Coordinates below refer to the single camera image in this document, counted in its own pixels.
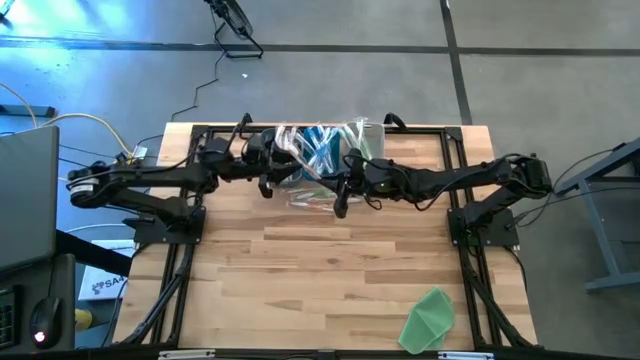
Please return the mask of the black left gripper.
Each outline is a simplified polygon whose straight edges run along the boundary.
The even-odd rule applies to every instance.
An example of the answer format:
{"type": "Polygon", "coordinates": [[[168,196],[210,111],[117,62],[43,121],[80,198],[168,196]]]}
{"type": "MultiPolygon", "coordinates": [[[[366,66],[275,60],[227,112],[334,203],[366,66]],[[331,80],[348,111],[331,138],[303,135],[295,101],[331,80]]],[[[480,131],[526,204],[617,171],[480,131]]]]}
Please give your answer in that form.
{"type": "MultiPolygon", "coordinates": [[[[218,162],[214,166],[214,173],[221,179],[229,182],[232,180],[259,178],[259,190],[263,198],[270,199],[273,197],[271,183],[267,176],[262,173],[259,166],[259,156],[249,157],[246,154],[241,157],[234,157],[231,160],[218,162]]],[[[289,181],[293,178],[297,181],[302,176],[302,166],[297,164],[284,165],[273,169],[273,182],[281,183],[285,180],[289,181]]]]}

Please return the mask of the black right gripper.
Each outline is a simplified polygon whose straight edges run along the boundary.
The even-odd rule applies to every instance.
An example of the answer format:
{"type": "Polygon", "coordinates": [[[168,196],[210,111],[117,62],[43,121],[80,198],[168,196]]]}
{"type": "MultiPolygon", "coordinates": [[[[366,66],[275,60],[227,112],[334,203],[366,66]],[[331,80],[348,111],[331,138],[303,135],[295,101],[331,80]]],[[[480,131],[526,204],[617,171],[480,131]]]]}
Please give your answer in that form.
{"type": "Polygon", "coordinates": [[[394,163],[381,159],[346,159],[343,163],[344,170],[319,177],[319,181],[342,180],[342,189],[338,191],[333,205],[337,218],[346,217],[349,196],[400,197],[400,168],[394,163]]]}

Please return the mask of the teal plastic bin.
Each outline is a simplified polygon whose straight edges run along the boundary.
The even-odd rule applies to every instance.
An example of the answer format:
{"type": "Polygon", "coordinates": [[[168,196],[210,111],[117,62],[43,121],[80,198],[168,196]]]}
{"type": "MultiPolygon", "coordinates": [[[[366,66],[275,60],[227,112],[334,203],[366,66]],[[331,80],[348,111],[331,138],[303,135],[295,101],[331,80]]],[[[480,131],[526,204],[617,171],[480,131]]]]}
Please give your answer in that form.
{"type": "Polygon", "coordinates": [[[307,167],[304,176],[312,180],[315,175],[332,175],[338,170],[340,134],[335,127],[316,125],[303,131],[303,160],[307,167]]]}

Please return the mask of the dark grey plastic bin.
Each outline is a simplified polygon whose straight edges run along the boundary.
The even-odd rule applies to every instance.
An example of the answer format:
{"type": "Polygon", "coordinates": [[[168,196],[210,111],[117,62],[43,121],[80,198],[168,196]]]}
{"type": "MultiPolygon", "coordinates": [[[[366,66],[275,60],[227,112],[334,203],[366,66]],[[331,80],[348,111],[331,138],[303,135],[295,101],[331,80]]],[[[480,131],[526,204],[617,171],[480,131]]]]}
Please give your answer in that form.
{"type": "Polygon", "coordinates": [[[271,127],[260,133],[259,166],[269,182],[280,184],[301,172],[300,163],[276,142],[276,128],[271,127]]]}

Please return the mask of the light grey plastic bin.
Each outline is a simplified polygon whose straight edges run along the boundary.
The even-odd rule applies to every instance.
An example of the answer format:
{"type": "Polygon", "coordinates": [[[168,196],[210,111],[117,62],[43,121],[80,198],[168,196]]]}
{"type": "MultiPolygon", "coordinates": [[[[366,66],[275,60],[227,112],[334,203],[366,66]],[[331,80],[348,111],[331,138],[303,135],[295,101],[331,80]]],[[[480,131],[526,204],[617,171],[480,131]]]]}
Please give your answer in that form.
{"type": "MultiPolygon", "coordinates": [[[[385,148],[385,127],[380,123],[373,123],[369,120],[367,121],[368,128],[366,130],[366,138],[369,142],[369,146],[371,148],[372,158],[382,158],[384,156],[384,148],[385,148]]],[[[351,170],[348,168],[343,162],[343,156],[346,155],[347,152],[345,150],[345,143],[341,142],[341,165],[340,170],[347,170],[348,177],[351,175],[351,170]]]]}

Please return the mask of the power strip with plugs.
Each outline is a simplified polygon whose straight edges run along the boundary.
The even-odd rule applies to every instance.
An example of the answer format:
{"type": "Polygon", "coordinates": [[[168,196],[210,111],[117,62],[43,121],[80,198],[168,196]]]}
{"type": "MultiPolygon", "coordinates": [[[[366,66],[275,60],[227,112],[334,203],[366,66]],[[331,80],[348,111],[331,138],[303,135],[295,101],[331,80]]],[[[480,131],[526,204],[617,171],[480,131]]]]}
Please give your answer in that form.
{"type": "Polygon", "coordinates": [[[148,149],[144,146],[136,146],[131,153],[121,152],[115,156],[115,164],[133,164],[141,162],[147,157],[148,149]]]}

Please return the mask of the black floor fan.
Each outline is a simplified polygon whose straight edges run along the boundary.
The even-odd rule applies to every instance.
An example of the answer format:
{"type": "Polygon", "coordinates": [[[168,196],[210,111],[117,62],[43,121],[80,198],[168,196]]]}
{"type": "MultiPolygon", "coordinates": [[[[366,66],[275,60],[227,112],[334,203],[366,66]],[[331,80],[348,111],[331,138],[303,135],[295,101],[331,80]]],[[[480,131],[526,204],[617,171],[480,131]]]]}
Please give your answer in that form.
{"type": "Polygon", "coordinates": [[[264,49],[253,38],[253,27],[237,0],[203,0],[203,2],[208,5],[212,20],[218,17],[223,21],[220,26],[215,26],[213,39],[220,47],[224,56],[229,59],[261,59],[263,57],[264,49]],[[251,54],[231,54],[228,48],[219,40],[219,34],[225,26],[240,40],[252,43],[254,47],[257,48],[257,52],[251,54]]]}

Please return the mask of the black diagonal desk leg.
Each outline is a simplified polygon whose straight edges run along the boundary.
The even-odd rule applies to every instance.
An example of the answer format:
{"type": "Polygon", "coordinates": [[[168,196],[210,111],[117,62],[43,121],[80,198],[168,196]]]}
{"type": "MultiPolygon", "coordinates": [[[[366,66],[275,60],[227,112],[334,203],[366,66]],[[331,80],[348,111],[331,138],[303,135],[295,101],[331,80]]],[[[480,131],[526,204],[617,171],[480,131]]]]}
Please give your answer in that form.
{"type": "Polygon", "coordinates": [[[81,264],[120,276],[128,276],[132,264],[130,257],[111,249],[102,248],[61,230],[56,231],[55,254],[73,255],[76,261],[81,264]]]}

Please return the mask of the white printed cardboard box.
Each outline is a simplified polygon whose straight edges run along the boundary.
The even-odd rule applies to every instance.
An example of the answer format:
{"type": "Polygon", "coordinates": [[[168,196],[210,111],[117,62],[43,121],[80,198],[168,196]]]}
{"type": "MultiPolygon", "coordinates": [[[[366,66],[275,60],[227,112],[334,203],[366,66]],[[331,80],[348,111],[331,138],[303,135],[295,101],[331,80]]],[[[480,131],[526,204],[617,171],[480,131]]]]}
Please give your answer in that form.
{"type": "MultiPolygon", "coordinates": [[[[131,258],[136,246],[131,239],[93,240],[92,244],[113,250],[131,258]]],[[[79,301],[112,300],[121,298],[126,289],[126,276],[110,273],[105,270],[86,266],[77,299],[79,301]]]]}

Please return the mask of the dark computer desk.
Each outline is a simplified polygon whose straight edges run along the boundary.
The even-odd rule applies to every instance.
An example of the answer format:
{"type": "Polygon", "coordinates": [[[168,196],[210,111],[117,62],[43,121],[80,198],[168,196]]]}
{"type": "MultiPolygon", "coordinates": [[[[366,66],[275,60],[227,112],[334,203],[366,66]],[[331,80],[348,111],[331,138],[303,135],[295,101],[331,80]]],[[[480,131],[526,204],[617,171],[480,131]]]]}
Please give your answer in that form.
{"type": "Polygon", "coordinates": [[[9,273],[0,274],[0,289],[12,285],[20,285],[22,287],[20,342],[14,347],[0,350],[0,357],[8,357],[15,354],[31,355],[44,352],[67,351],[74,348],[74,267],[75,258],[73,256],[61,255],[51,260],[35,263],[9,273]],[[62,299],[62,334],[55,346],[49,349],[38,349],[34,346],[30,338],[30,315],[37,302],[51,296],[62,299]]]}

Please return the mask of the black floor bar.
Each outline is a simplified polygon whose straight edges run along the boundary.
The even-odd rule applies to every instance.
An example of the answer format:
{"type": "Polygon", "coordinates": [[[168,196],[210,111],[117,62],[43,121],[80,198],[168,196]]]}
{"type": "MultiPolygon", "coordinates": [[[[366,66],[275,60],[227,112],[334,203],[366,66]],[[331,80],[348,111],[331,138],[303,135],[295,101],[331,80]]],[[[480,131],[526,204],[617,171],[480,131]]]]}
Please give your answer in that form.
{"type": "Polygon", "coordinates": [[[53,118],[57,110],[51,106],[32,106],[0,104],[0,115],[36,118],[53,118]]]}

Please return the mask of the black computer mouse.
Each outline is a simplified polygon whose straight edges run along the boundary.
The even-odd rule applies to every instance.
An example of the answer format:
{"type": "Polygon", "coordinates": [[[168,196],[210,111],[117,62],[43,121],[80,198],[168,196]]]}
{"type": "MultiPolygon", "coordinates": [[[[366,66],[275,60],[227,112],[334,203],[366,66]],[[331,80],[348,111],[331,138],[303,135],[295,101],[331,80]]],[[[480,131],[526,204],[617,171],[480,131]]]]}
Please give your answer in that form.
{"type": "Polygon", "coordinates": [[[34,346],[49,349],[55,346],[62,334],[62,299],[46,297],[34,306],[29,320],[29,333],[34,346]]]}

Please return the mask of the black keyboard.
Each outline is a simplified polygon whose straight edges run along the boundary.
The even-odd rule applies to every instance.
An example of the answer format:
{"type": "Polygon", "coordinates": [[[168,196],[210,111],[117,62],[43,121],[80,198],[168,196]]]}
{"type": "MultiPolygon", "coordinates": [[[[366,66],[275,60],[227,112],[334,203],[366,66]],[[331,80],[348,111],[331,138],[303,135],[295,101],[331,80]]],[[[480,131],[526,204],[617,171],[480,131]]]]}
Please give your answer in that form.
{"type": "Polygon", "coordinates": [[[22,287],[12,285],[0,289],[0,350],[19,344],[22,287]]]}

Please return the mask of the silver metal bracket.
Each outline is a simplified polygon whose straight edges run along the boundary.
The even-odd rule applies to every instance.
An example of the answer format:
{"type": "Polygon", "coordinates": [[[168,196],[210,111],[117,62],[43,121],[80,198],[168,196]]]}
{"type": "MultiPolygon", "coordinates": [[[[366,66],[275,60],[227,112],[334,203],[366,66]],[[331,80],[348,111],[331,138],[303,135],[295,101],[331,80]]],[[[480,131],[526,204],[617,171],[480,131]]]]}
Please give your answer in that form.
{"type": "Polygon", "coordinates": [[[180,349],[161,351],[157,360],[215,360],[216,353],[211,349],[180,349]]]}
{"type": "Polygon", "coordinates": [[[463,352],[463,351],[441,351],[438,353],[438,360],[495,360],[493,353],[483,352],[463,352]]]}

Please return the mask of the blue grey table frame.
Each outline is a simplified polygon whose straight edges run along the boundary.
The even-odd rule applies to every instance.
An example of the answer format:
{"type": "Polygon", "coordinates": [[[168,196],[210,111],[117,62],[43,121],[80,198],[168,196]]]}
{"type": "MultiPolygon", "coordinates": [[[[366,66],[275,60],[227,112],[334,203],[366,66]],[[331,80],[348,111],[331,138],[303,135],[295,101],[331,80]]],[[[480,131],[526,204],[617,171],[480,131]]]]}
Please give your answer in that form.
{"type": "Polygon", "coordinates": [[[640,137],[560,182],[555,194],[568,193],[584,201],[606,267],[586,290],[640,285],[640,137]]]}

